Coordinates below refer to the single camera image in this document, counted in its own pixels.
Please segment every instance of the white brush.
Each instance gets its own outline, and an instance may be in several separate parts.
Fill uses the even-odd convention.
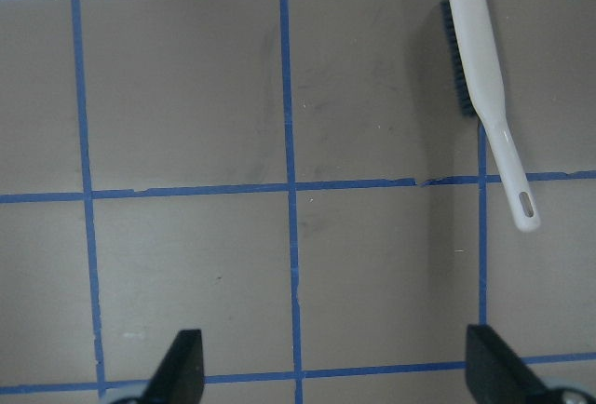
[[[530,184],[505,116],[505,90],[486,0],[449,0],[456,44],[471,103],[493,149],[515,225],[523,232],[540,226]]]

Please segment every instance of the hanging hole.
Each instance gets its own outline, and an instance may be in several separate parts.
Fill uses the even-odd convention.
[[[520,201],[521,201],[521,208],[523,209],[523,213],[528,218],[532,218],[534,216],[534,209],[532,208],[532,201],[530,201],[530,195],[527,192],[520,193]]]

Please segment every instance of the floor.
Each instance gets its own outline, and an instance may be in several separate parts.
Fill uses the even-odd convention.
[[[470,403],[468,323],[596,390],[596,0],[489,0],[543,225],[441,0],[0,0],[0,404],[201,328],[205,404]]]

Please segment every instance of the blue grid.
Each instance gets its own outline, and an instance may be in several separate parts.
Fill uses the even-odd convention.
[[[418,184],[414,178],[396,180],[369,179],[330,182],[297,182],[294,166],[293,124],[291,106],[291,61],[290,61],[290,6],[289,0],[279,0],[279,20],[281,34],[281,58],[283,81],[283,108],[286,143],[287,182],[267,184],[243,185],[213,185],[197,187],[153,188],[145,191],[134,190],[93,190],[88,156],[88,122],[86,110],[85,68],[82,43],[82,23],[80,0],[71,0],[72,26],[74,37],[74,64],[76,75],[76,98],[78,108],[78,126],[81,151],[81,170],[83,178],[83,193],[37,193],[22,195],[0,195],[0,204],[27,202],[55,202],[82,201],[85,206],[85,219],[88,244],[88,270],[90,281],[90,296],[92,306],[93,332],[95,336],[95,360],[97,381],[94,383],[75,384],[26,384],[0,387],[0,395],[32,394],[41,392],[69,392],[69,391],[97,391],[101,396],[107,388],[120,387],[129,384],[143,384],[144,381],[108,382],[105,379],[102,348],[102,323],[99,296],[99,279],[97,270],[97,253],[95,228],[93,220],[93,201],[108,198],[129,197],[158,197],[177,195],[234,195],[264,192],[287,192],[290,224],[290,265],[291,265],[291,315],[293,341],[293,371],[277,371],[267,373],[247,373],[232,375],[215,375],[206,378],[208,384],[229,384],[259,381],[288,381],[294,380],[295,404],[302,404],[302,382],[306,378],[330,378],[340,376],[360,376],[373,374],[406,373],[438,370],[462,370],[463,361],[390,365],[377,367],[304,370],[302,366],[302,343],[300,332],[300,304],[298,302],[298,287],[300,282],[299,248],[296,196],[299,191],[335,190],[358,188],[402,188],[420,185],[422,187],[434,185],[478,184],[479,187],[479,321],[487,321],[487,191],[488,183],[500,182],[498,175],[486,172],[486,135],[480,125],[478,138],[478,175],[452,176],[434,179]],[[530,182],[568,181],[579,179],[596,179],[596,170],[579,171],[576,173],[539,172],[528,173]],[[579,353],[526,357],[529,364],[577,362],[596,360],[596,353]]]

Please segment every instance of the brush head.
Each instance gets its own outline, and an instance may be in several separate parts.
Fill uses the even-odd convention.
[[[451,12],[451,7],[448,0],[440,3],[440,9],[443,16],[443,25],[445,27],[445,35],[447,36],[447,43],[451,51],[451,62],[454,69],[454,86],[457,92],[457,99],[462,114],[468,117],[476,115],[476,110],[469,97],[467,90],[466,75],[464,74],[464,64],[462,57],[459,54],[459,46],[457,45],[457,36],[455,35],[454,17]]]

